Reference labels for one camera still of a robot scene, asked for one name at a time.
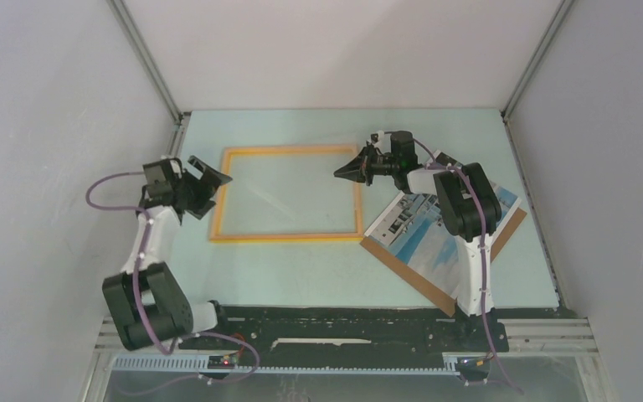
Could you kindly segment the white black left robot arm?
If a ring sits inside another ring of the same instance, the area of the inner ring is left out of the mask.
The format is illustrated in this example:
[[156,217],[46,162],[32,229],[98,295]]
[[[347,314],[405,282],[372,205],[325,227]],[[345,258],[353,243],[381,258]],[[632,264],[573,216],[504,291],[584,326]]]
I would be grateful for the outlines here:
[[219,188],[231,177],[195,156],[163,157],[142,167],[146,182],[137,205],[135,243],[119,273],[101,289],[122,346],[128,351],[155,347],[194,332],[195,313],[167,259],[186,214],[201,219],[212,210]]

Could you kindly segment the orange wooden picture frame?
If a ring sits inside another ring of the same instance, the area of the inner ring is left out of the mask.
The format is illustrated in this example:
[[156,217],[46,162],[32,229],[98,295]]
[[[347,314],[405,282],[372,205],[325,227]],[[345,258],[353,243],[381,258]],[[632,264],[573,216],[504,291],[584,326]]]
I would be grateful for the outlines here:
[[355,144],[225,149],[221,168],[233,181],[217,192],[209,240],[361,240],[361,186],[333,175],[337,163],[357,154]]

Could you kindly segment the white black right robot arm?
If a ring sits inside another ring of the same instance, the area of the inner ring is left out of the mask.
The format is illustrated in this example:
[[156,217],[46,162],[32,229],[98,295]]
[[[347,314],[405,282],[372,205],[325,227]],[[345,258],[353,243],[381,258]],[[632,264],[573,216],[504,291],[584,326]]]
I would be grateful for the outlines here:
[[431,156],[432,161],[423,164],[416,153],[418,146],[421,142],[409,131],[374,133],[333,176],[367,186],[377,176],[388,176],[402,193],[436,197],[442,224],[454,237],[464,264],[454,299],[467,316],[484,317],[493,308],[490,253],[502,217],[500,201],[480,163],[441,164]]

